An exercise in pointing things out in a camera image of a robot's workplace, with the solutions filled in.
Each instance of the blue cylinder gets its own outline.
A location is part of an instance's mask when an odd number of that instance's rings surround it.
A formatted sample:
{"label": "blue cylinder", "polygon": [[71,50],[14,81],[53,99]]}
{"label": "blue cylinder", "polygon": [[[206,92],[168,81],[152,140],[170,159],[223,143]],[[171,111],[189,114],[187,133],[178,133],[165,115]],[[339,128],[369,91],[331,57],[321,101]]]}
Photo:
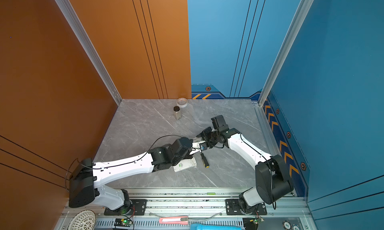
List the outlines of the blue cylinder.
{"label": "blue cylinder", "polygon": [[234,226],[213,226],[203,225],[200,223],[193,223],[191,224],[190,230],[241,230],[241,228]]}

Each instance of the orange wall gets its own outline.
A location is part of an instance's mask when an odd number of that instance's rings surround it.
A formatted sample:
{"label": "orange wall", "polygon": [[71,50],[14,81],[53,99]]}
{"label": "orange wall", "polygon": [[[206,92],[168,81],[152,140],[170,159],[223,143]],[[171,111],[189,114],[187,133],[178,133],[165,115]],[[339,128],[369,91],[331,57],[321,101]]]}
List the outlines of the orange wall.
{"label": "orange wall", "polygon": [[0,137],[0,228],[50,230],[117,105],[54,0],[0,0],[0,35],[0,135],[58,165]]}
{"label": "orange wall", "polygon": [[70,0],[122,98],[191,97],[187,0]]}

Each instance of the white robotic arm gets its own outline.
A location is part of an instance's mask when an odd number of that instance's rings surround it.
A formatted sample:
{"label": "white robotic arm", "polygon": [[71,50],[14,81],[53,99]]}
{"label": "white robotic arm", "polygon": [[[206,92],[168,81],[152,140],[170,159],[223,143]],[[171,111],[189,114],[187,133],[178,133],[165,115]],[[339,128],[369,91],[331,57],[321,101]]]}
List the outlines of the white robotic arm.
{"label": "white robotic arm", "polygon": [[173,144],[155,147],[130,158],[95,163],[90,158],[83,160],[70,176],[69,207],[81,207],[92,202],[124,214],[130,208],[128,193],[105,184],[135,174],[168,169],[183,159],[192,158],[198,151],[214,147],[218,142],[255,167],[256,186],[239,195],[244,213],[254,211],[257,204],[271,204],[293,190],[288,168],[281,156],[271,156],[254,146],[236,129],[229,129],[222,115],[211,120],[214,130],[208,127],[202,131],[197,136],[202,141],[192,142],[181,137]]}

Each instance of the yellow arrow marking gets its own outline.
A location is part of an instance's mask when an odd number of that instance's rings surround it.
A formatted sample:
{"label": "yellow arrow marking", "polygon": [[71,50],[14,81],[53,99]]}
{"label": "yellow arrow marking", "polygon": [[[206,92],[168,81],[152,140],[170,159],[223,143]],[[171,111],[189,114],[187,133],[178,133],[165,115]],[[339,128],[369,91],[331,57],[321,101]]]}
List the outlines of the yellow arrow marking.
{"label": "yellow arrow marking", "polygon": [[209,97],[211,94],[208,94],[208,95],[206,95],[205,97],[203,97],[203,99],[206,99],[207,97]]}
{"label": "yellow arrow marking", "polygon": [[272,113],[268,113],[268,122],[271,122],[271,117],[274,117],[275,115],[273,115]]}
{"label": "yellow arrow marking", "polygon": [[297,174],[300,174],[299,171],[292,165],[289,165],[289,175],[292,177],[292,170],[297,172]]}
{"label": "yellow arrow marking", "polygon": [[277,122],[272,121],[272,132],[273,132],[273,125],[278,126],[279,124],[277,124]]}
{"label": "yellow arrow marking", "polygon": [[271,106],[265,106],[265,114],[266,114],[266,109],[267,109],[267,108],[271,108]]}
{"label": "yellow arrow marking", "polygon": [[201,96],[201,94],[197,94],[194,98],[192,98],[192,99],[196,99],[196,98],[198,98],[199,96]]}
{"label": "yellow arrow marking", "polygon": [[290,154],[288,154],[287,152],[285,152],[284,153],[284,161],[285,161],[285,163],[287,162],[287,157],[289,157],[289,158],[291,158],[293,160],[293,157]]}
{"label": "yellow arrow marking", "polygon": [[281,152],[281,145],[284,145],[284,146],[288,147],[287,144],[286,144],[285,142],[280,141],[280,152]]}

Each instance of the blue wall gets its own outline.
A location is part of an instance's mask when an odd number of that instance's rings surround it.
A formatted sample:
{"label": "blue wall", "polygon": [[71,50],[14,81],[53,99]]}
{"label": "blue wall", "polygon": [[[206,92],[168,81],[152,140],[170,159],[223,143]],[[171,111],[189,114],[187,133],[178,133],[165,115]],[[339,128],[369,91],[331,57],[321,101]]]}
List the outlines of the blue wall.
{"label": "blue wall", "polygon": [[225,97],[263,88],[299,2],[188,0],[192,84],[214,85]]}
{"label": "blue wall", "polygon": [[384,206],[384,194],[353,200],[384,191],[384,177],[332,194],[384,174],[383,32],[384,0],[315,0],[272,88],[308,161],[320,230],[383,213],[333,217]]}

